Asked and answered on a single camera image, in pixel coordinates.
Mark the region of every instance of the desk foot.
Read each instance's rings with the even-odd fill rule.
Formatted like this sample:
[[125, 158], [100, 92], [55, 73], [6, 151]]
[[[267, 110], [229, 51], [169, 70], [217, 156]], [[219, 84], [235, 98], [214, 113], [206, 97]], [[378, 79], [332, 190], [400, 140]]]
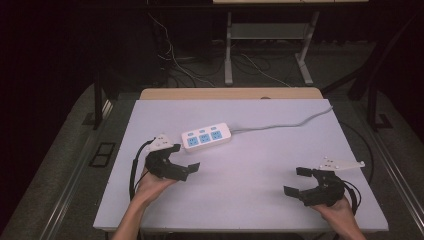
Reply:
[[314, 82], [312, 81], [311, 75], [309, 74], [309, 70], [306, 67], [305, 61], [300, 60], [300, 54], [299, 53], [295, 54], [295, 58], [296, 58], [297, 65], [299, 65], [299, 70], [300, 70], [300, 73], [302, 74], [303, 81], [305, 81], [305, 84], [307, 86], [313, 85]]
[[230, 60], [225, 60], [225, 85], [228, 87], [233, 86], [233, 70]]

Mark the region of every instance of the floor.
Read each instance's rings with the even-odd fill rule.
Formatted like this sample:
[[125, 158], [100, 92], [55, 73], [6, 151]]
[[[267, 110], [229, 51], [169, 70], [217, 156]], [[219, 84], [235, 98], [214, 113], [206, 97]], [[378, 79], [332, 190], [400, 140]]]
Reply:
[[[163, 87], [226, 87], [224, 84], [223, 42], [213, 42], [213, 59], [199, 60], [190, 53], [177, 52], [179, 66], [170, 70]], [[299, 42], [235, 42], [232, 47], [233, 87], [304, 87], [294, 60]], [[314, 87], [323, 88], [360, 67], [368, 58], [373, 43], [338, 45], [312, 44], [306, 64]], [[189, 72], [193, 79], [184, 72]], [[326, 98], [357, 159], [371, 168], [363, 169], [388, 222], [388, 232], [366, 233], [369, 239], [424, 239], [423, 216], [424, 147], [408, 124], [383, 94], [378, 96], [378, 113], [385, 114], [393, 128], [372, 131], [365, 122], [366, 98], [350, 101], [350, 84], [332, 91]], [[122, 93], [106, 101], [104, 121], [98, 130], [85, 125], [94, 110], [93, 87], [88, 88], [69, 113], [42, 166], [19, 204], [1, 240], [10, 239], [105, 239], [108, 234], [92, 227], [114, 158], [125, 133], [126, 123], [139, 93]], [[88, 166], [101, 143], [115, 148], [105, 168]], [[406, 183], [399, 180], [402, 174]], [[332, 239], [333, 233], [301, 233], [303, 239]], [[297, 239], [298, 235], [250, 234], [166, 235], [167, 239]]]

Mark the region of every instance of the dark background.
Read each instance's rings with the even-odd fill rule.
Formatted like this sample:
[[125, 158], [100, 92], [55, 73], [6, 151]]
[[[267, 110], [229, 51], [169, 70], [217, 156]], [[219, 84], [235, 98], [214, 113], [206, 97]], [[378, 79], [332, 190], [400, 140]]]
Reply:
[[[116, 98], [120, 92], [161, 86], [166, 74], [160, 67], [166, 66], [156, 57], [163, 35], [142, 11], [80, 9], [75, 1], [9, 0], [0, 4], [2, 232], [72, 106], [93, 83], [96, 72], [107, 96]], [[374, 0], [365, 8], [324, 10], [314, 41], [343, 44], [388, 39], [419, 4], [421, 1], [415, 0]], [[211, 39], [225, 37], [223, 12], [154, 14], [167, 23], [175, 45], [201, 57], [208, 57], [205, 49], [210, 48]], [[297, 14], [287, 16], [292, 21], [299, 18]], [[264, 21], [252, 12], [240, 13], [238, 18]], [[278, 14], [270, 15], [266, 21], [278, 18]], [[423, 29], [421, 12], [394, 46], [376, 79], [424, 141]]]

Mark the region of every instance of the person's right hand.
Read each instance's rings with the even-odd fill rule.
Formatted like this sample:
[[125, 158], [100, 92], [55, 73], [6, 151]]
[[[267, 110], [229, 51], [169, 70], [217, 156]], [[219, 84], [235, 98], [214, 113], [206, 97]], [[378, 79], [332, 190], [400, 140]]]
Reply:
[[352, 208], [345, 196], [337, 201], [333, 206], [327, 207], [325, 204], [311, 206], [312, 209], [318, 211], [322, 218], [346, 240], [362, 240], [365, 236], [356, 223]]

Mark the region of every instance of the gray carpet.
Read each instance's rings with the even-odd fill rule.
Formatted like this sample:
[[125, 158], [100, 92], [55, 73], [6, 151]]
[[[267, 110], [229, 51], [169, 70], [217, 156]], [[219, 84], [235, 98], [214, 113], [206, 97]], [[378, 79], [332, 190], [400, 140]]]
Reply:
[[[225, 87], [223, 79], [223, 46], [215, 46], [216, 58], [213, 61], [195, 62], [181, 65], [193, 70], [193, 74], [208, 75], [204, 80], [213, 82], [218, 87]], [[271, 47], [263, 45], [236, 45], [233, 47], [233, 62], [237, 61], [238, 68], [233, 67], [234, 87], [283, 87], [283, 84], [258, 74], [249, 61], [239, 53], [253, 56], [251, 59], [267, 74], [286, 81], [292, 86], [304, 86], [293, 53], [300, 49], [297, 43], [278, 42]], [[357, 69], [369, 56], [373, 44], [355, 43], [339, 46], [336, 44], [313, 44], [306, 58], [312, 79], [316, 87], [325, 87], [344, 75]], [[190, 56], [189, 53], [180, 53], [181, 57]], [[177, 79], [170, 79], [168, 86], [193, 86], [192, 80], [184, 74], [173, 71]], [[208, 83], [195, 81], [197, 87], [209, 87]], [[328, 95], [334, 106], [338, 119], [343, 122], [342, 129], [358, 160], [371, 165], [370, 153], [358, 133], [371, 146], [375, 172], [370, 184], [377, 201], [389, 222], [389, 232], [367, 233], [368, 239], [424, 239], [415, 224], [403, 198], [395, 187], [391, 176], [383, 164], [383, 156], [377, 150], [368, 126], [364, 123], [366, 99], [351, 102], [346, 97], [350, 84], [346, 84]], [[139, 93], [123, 93], [99, 130], [93, 131], [92, 126], [82, 125], [87, 114], [93, 112], [93, 89], [90, 87], [75, 103], [74, 108], [58, 134], [42, 166], [40, 167], [31, 186], [28, 188], [18, 209], [5, 229], [1, 240], [10, 239], [104, 239], [105, 233], [92, 227], [102, 198], [105, 185], [113, 167], [119, 145], [135, 99]], [[379, 95], [378, 112], [384, 113], [393, 124], [392, 129], [380, 130], [377, 134], [389, 149], [404, 177], [407, 179], [419, 201], [424, 202], [422, 191], [424, 169], [424, 147], [408, 124], [393, 108], [390, 101]], [[112, 159], [105, 168], [88, 166], [95, 150], [102, 142], [116, 144]], [[81, 171], [76, 174], [74, 169], [79, 163], [83, 164]], [[369, 177], [370, 168], [363, 169], [364, 175]], [[64, 189], [69, 188], [69, 180], [78, 176], [74, 182], [72, 194], [68, 195], [68, 202], [64, 211], [57, 217], [57, 224], [47, 228], [49, 218], [55, 210], [55, 204], [61, 199]], [[301, 234], [304, 239], [314, 239], [319, 233]], [[334, 234], [326, 233], [320, 239], [332, 239]], [[246, 236], [236, 235], [169, 235], [167, 239], [241, 239]], [[249, 239], [296, 239], [284, 238], [281, 234], [256, 234]]]

